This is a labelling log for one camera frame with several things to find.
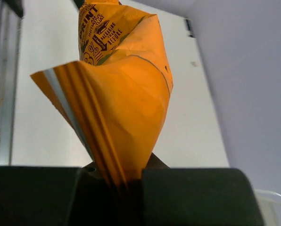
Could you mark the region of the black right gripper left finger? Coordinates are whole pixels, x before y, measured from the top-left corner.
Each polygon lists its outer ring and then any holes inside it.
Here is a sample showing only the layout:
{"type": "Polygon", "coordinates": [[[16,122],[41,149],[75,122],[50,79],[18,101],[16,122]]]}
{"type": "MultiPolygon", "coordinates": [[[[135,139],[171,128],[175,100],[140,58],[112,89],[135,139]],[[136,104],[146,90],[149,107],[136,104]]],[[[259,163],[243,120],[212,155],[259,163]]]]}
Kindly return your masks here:
{"type": "Polygon", "coordinates": [[[101,179],[83,168],[0,166],[0,226],[117,226],[101,179]]]}

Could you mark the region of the orange potato chips bag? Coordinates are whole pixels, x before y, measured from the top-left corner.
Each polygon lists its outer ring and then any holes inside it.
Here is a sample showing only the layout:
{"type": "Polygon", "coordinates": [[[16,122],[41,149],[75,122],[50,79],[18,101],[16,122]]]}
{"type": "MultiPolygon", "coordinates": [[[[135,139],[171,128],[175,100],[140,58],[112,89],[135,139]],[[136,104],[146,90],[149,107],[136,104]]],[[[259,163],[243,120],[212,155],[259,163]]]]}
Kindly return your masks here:
{"type": "Polygon", "coordinates": [[[75,130],[103,178],[141,178],[164,125],[173,77],[156,14],[86,0],[79,60],[31,78],[75,130]]]}

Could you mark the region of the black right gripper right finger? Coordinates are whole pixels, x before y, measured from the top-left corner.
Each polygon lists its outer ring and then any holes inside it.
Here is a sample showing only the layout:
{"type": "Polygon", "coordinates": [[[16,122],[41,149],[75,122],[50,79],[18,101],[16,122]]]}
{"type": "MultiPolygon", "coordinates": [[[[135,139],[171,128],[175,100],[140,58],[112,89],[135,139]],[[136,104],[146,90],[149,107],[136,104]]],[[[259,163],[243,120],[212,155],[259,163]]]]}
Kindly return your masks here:
{"type": "Polygon", "coordinates": [[[151,155],[129,186],[143,226],[263,226],[247,176],[236,168],[170,168],[151,155]]]}

